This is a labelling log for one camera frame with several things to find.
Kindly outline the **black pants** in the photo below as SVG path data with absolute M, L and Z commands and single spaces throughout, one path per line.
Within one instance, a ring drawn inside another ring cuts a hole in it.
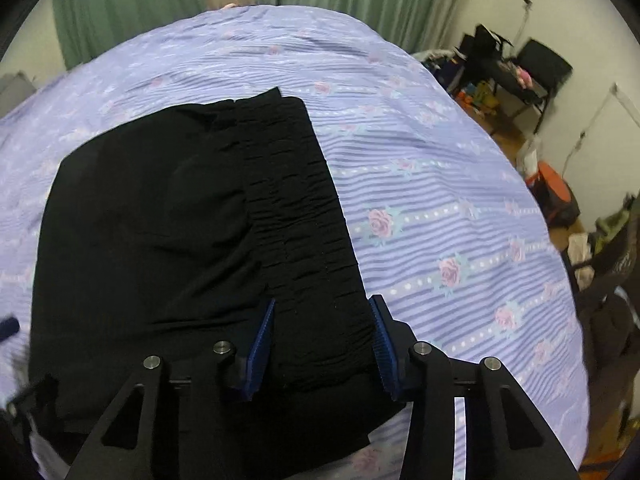
M 276 300 L 264 377 L 245 356 Z M 126 379 L 159 356 L 181 479 L 281 479 L 364 448 L 396 413 L 374 318 L 306 106 L 269 90 L 186 104 L 82 144 L 41 223 L 29 376 L 58 388 L 35 418 L 79 453 Z

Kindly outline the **dark wicker chair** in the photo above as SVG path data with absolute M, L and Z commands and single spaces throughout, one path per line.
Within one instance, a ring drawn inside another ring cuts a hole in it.
M 639 370 L 639 211 L 611 243 L 565 266 L 582 328 L 591 423 L 608 418 Z

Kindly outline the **black folding chair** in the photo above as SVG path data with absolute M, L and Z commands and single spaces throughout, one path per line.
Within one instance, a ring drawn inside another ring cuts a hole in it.
M 533 134 L 540 131 L 550 105 L 573 73 L 565 58 L 536 39 L 527 40 L 512 58 L 486 61 L 484 69 L 494 83 L 494 93 L 502 89 L 522 103 L 509 116 L 511 120 L 530 108 L 536 110 Z

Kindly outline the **green curtain left panel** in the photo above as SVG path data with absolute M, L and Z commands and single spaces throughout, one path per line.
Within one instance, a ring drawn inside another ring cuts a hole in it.
M 87 63 L 118 44 L 206 9 L 206 0 L 52 0 L 65 67 Z

